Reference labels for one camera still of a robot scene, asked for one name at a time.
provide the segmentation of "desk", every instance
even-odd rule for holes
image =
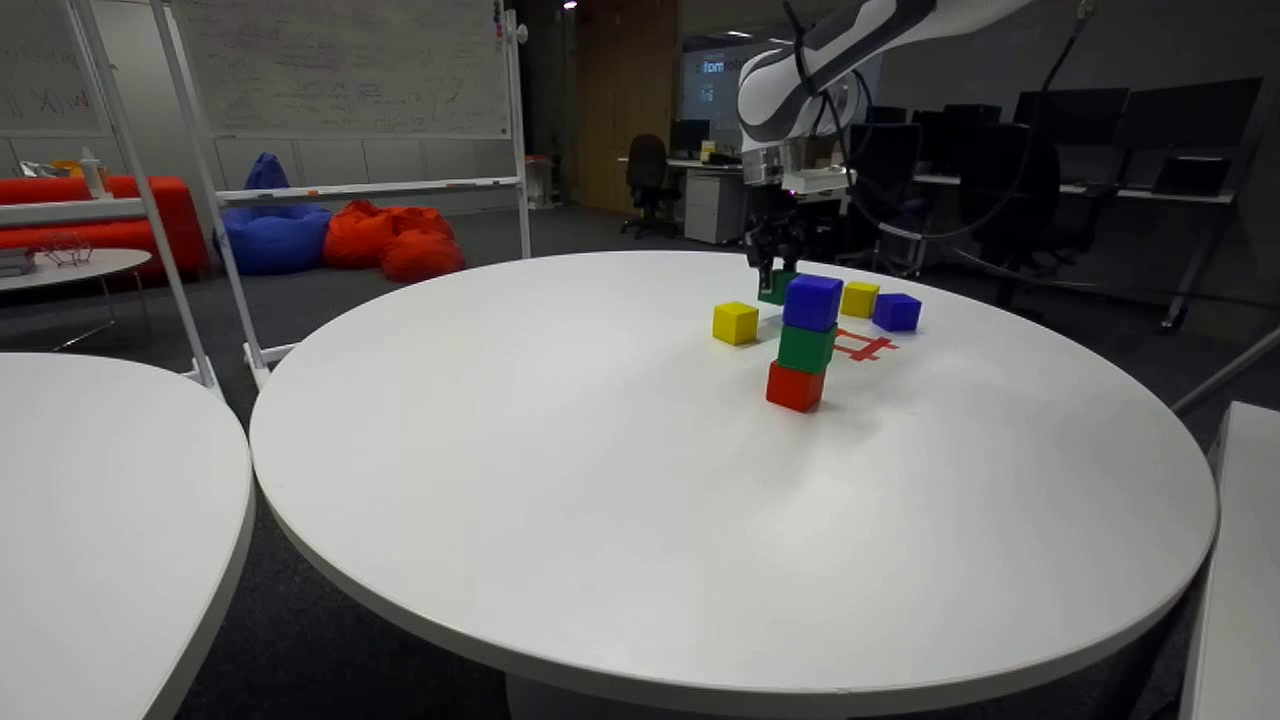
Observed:
[[[416,286],[265,383],[261,490],[370,609],[583,697],[903,713],[1126,648],[1214,544],[1198,439],[1082,344],[889,286],[928,338],[841,360],[820,415],[764,403],[778,344],[710,341],[713,305],[755,288],[739,255]]]
[[[125,276],[125,271],[145,267],[147,259],[153,259],[153,253],[137,253],[137,249],[92,249],[85,265],[55,265],[53,253],[37,253],[33,271],[0,276],[0,294],[33,294],[33,288]]]
[[[239,579],[252,468],[199,383],[0,357],[0,715],[171,715]]]
[[[739,165],[700,165],[668,159],[685,172],[685,237],[703,244],[725,244],[743,237],[743,170]]]
[[[961,190],[961,178],[921,172],[916,185]],[[1107,197],[1107,190],[1083,190],[1083,185],[1061,185],[1061,193],[1064,197]],[[1169,298],[1169,314],[1164,314],[1161,329],[1173,332],[1190,315],[1193,294],[1201,288],[1201,276],[1204,276],[1207,259],[1215,255],[1228,223],[1235,220],[1235,193],[1180,197],[1180,193],[1116,190],[1111,197],[1126,205],[1178,205],[1178,210],[1215,210],[1222,211],[1215,230],[1204,237],[1204,244],[1190,259],[1178,294]]]

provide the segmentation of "shelf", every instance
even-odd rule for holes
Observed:
[[[245,190],[245,193],[215,193],[215,201],[225,201],[225,205],[285,205],[285,201],[494,193],[494,190],[522,190],[522,178],[403,182],[403,185],[318,185],[318,190]]]
[[[145,201],[0,205],[0,230],[147,218]]]

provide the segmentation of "toy block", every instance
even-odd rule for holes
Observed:
[[[873,281],[846,286],[846,301],[841,301],[846,315],[873,321],[878,305],[881,305],[881,286],[873,286]]]
[[[815,413],[823,403],[823,378],[773,365],[764,398],[790,413]]]
[[[773,276],[761,286],[761,305],[784,305],[794,281],[796,281],[796,271],[773,271]]]
[[[755,344],[761,341],[761,307],[755,305],[739,305],[739,301],[717,305],[713,338],[719,344],[737,344],[737,349]]]
[[[794,373],[830,373],[835,357],[835,332],[807,332],[807,329],[784,329],[778,365],[794,368]]]
[[[914,338],[921,332],[921,301],[903,294],[889,294],[878,301],[873,315],[884,332]]]
[[[834,332],[841,326],[841,281],[830,276],[796,276],[790,288],[790,329]]]

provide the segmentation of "whiteboard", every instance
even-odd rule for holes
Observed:
[[[102,127],[55,0],[0,0],[0,134]]]
[[[512,138],[495,0],[176,0],[214,134]]]

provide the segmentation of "red bean bag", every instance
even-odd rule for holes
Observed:
[[[323,265],[327,267],[382,267],[398,237],[398,218],[354,201],[327,220]]]
[[[448,276],[460,267],[463,255],[456,253],[446,220],[433,230],[403,230],[384,255],[384,276],[398,286],[419,286],[428,276]]]

